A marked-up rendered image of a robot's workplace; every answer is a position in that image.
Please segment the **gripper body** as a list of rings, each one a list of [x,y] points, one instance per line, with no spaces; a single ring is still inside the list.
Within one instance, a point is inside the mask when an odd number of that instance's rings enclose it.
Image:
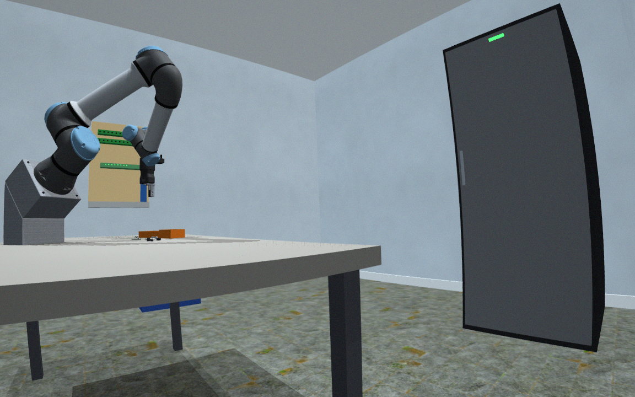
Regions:
[[[160,155],[160,161],[157,163],[158,165],[164,163],[164,159],[162,158],[162,155]],[[139,171],[141,171],[141,176],[139,177],[139,184],[146,184],[146,183],[151,183],[154,184],[155,183],[155,178],[154,178],[154,171],[155,171],[155,165],[154,166],[146,166],[144,165],[144,161],[142,161],[142,159],[139,159]]]

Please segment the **orange rack of labelled bins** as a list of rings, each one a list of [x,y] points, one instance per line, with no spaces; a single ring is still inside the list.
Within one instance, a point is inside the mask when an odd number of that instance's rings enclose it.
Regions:
[[[157,238],[179,238],[186,237],[185,229],[160,229],[157,231],[138,232],[139,238],[157,237]]]

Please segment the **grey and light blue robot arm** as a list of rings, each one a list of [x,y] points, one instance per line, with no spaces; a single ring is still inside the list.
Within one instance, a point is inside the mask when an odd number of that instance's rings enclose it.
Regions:
[[[92,120],[139,88],[152,85],[156,92],[155,106],[148,127],[129,124],[122,136],[131,142],[144,165],[156,165],[162,136],[181,98],[183,79],[167,53],[160,47],[149,46],[139,50],[129,69],[81,100],[62,101],[46,110],[46,128],[58,149],[34,168],[38,183],[55,194],[68,194],[78,174],[99,152],[99,140],[88,129]]]

